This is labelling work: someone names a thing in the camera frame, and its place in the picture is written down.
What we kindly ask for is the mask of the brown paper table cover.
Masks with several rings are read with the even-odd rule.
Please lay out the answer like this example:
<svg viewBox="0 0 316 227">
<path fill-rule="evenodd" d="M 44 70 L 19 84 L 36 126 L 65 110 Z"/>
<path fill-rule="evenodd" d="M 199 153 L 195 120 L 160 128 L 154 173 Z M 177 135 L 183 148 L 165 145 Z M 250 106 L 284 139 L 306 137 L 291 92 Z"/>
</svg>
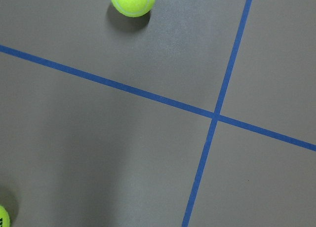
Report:
<svg viewBox="0 0 316 227">
<path fill-rule="evenodd" d="M 14 227 L 313 227 L 316 0 L 0 0 Z"/>
</svg>

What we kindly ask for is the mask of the yellow tennis ball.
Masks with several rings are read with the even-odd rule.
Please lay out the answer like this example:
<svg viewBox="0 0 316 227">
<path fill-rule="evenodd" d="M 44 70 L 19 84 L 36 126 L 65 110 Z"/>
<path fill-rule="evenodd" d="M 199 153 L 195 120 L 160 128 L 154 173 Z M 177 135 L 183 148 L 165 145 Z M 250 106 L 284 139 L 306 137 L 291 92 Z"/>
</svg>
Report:
<svg viewBox="0 0 316 227">
<path fill-rule="evenodd" d="M 10 227 L 10 217 L 3 206 L 0 206 L 0 227 Z"/>
<path fill-rule="evenodd" d="M 141 17 L 147 14 L 156 0 L 111 0 L 115 9 L 127 17 Z"/>
</svg>

